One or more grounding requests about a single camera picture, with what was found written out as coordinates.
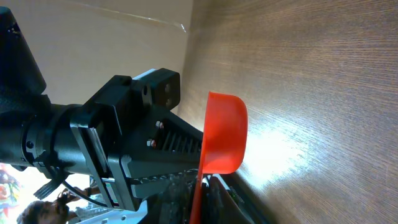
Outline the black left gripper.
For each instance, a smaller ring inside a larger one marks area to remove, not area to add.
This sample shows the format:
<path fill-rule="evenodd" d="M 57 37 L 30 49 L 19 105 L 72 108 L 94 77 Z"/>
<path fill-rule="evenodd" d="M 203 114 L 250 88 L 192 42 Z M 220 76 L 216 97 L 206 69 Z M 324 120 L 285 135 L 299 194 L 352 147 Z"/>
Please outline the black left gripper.
<path fill-rule="evenodd" d="M 105 207 L 136 211 L 135 198 L 196 179 L 203 133 L 169 111 L 179 101 L 180 74 L 160 68 L 134 78 L 115 75 L 71 117 Z"/>

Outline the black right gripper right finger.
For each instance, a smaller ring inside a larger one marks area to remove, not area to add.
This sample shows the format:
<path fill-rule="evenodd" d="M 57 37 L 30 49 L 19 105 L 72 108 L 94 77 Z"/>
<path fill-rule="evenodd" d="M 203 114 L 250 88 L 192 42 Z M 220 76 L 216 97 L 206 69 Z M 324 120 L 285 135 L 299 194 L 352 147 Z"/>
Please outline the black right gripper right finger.
<path fill-rule="evenodd" d="M 204 185 L 201 203 L 201 222 L 206 224 L 255 224 L 267 223 L 267 218 L 246 203 L 223 179 L 209 175 Z"/>

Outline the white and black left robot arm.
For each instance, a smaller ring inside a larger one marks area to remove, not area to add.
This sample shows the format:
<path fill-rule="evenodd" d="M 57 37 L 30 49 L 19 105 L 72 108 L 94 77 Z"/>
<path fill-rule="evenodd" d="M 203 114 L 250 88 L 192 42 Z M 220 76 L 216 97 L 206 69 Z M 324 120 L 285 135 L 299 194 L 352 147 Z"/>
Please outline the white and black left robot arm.
<path fill-rule="evenodd" d="M 199 166 L 202 137 L 173 113 L 180 75 L 160 68 L 116 75 L 83 105 L 56 105 L 11 10 L 1 8 L 1 162 L 35 167 L 49 182 L 43 199 L 70 174 L 91 176 L 103 206 L 136 211 L 167 179 Z"/>

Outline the orange plastic measuring scoop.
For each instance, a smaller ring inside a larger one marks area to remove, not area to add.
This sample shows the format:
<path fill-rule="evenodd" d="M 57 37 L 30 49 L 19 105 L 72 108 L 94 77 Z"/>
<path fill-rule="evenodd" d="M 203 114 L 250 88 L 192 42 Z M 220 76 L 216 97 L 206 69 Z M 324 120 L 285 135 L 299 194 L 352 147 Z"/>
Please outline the orange plastic measuring scoop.
<path fill-rule="evenodd" d="M 203 176 L 237 171 L 243 163 L 247 137 L 244 101 L 234 95 L 209 92 L 190 224 L 200 223 Z"/>

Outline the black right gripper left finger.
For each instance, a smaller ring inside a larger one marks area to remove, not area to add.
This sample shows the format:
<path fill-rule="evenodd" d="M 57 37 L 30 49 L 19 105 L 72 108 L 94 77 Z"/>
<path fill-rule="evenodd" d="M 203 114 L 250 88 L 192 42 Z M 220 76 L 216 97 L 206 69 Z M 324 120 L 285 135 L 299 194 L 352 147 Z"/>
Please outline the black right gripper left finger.
<path fill-rule="evenodd" d="M 171 176 L 166 188 L 147 201 L 146 223 L 189 223 L 197 175 Z"/>

